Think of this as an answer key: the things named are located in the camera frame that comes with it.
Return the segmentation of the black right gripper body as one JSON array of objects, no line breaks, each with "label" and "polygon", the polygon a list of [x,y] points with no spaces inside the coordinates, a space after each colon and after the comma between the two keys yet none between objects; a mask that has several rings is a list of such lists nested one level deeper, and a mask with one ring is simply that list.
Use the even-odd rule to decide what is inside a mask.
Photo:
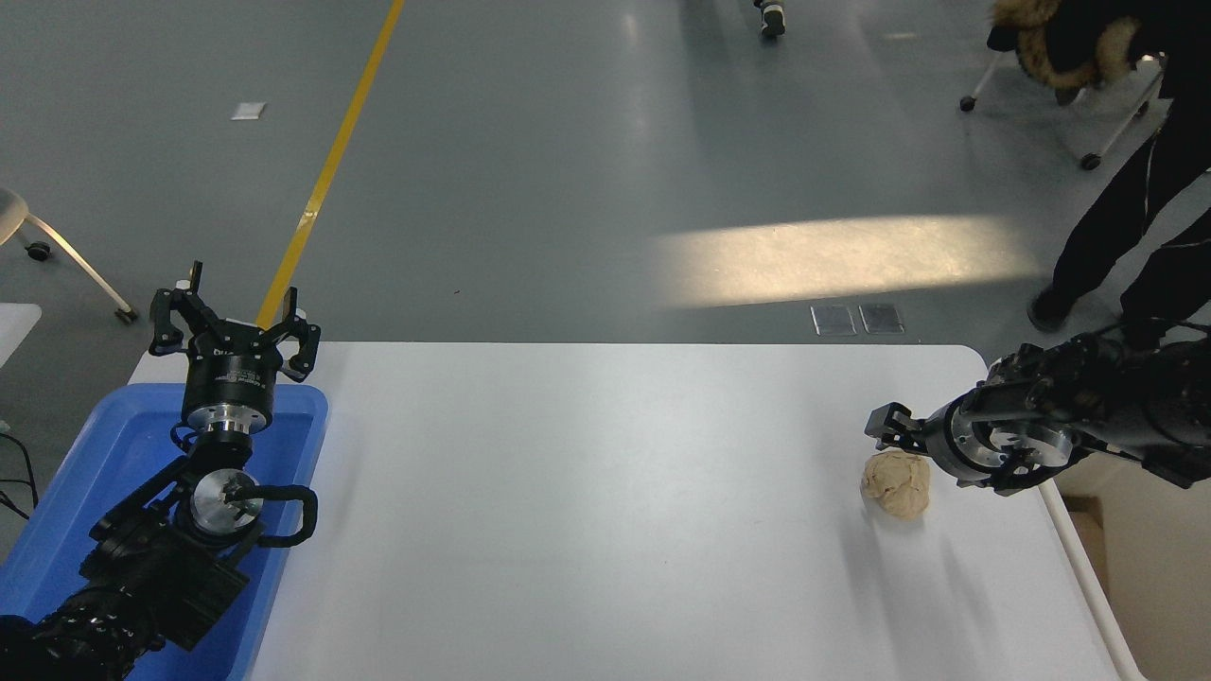
[{"label": "black right gripper body", "polygon": [[955,482],[962,482],[962,451],[957,448],[955,434],[951,430],[955,410],[957,407],[935,410],[922,427],[922,440],[926,447],[926,457],[931,458],[939,469],[955,479]]}]

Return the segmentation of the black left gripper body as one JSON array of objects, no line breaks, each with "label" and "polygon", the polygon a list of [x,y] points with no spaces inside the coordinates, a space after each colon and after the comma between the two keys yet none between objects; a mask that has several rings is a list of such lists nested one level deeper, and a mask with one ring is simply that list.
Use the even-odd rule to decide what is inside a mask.
[{"label": "black left gripper body", "polygon": [[260,331],[247,324],[220,324],[217,331],[190,330],[186,342],[184,410],[229,404],[270,412],[276,374],[285,365],[276,347],[252,347]]}]

